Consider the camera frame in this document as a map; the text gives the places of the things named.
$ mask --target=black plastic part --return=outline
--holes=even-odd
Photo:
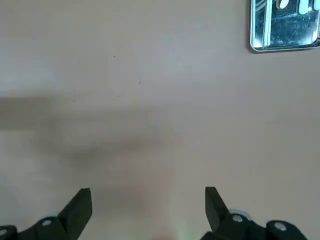
[[[92,216],[92,199],[89,188],[81,189],[58,214],[70,240],[77,240]]]
[[[229,209],[213,186],[205,188],[205,214],[214,232],[229,215]]]
[[[17,237],[17,229],[13,225],[0,226],[0,231],[5,231],[0,240],[14,240]]]
[[[285,225],[286,230],[282,231],[276,228],[276,223]],[[272,236],[272,240],[307,240],[302,232],[293,224],[287,221],[273,220],[266,224],[268,234]]]
[[[205,188],[205,213],[212,229],[201,240],[307,240],[293,224],[273,220],[266,228],[241,214],[231,214],[215,187]],[[285,230],[275,223],[282,223]]]
[[[0,240],[77,240],[91,215],[91,191],[81,189],[58,216],[43,218],[19,233],[15,226],[0,226],[0,231],[6,230]]]

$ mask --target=screw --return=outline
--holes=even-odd
[[[243,221],[243,219],[240,215],[233,215],[232,219],[233,219],[233,221],[236,221],[238,223],[241,223]]]
[[[5,235],[7,233],[7,229],[0,230],[0,236]]]
[[[50,220],[44,220],[43,222],[42,222],[42,226],[43,227],[46,227],[46,226],[48,226],[48,225],[50,225],[51,224],[51,221]]]
[[[286,231],[286,230],[287,230],[286,226],[285,226],[282,222],[276,222],[276,223],[274,224],[274,226],[275,226],[277,229],[279,229],[280,231]]]

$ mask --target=floor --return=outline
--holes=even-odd
[[[253,54],[246,0],[2,0],[0,224],[91,187],[81,239],[198,240],[206,186],[319,238],[320,50]]]

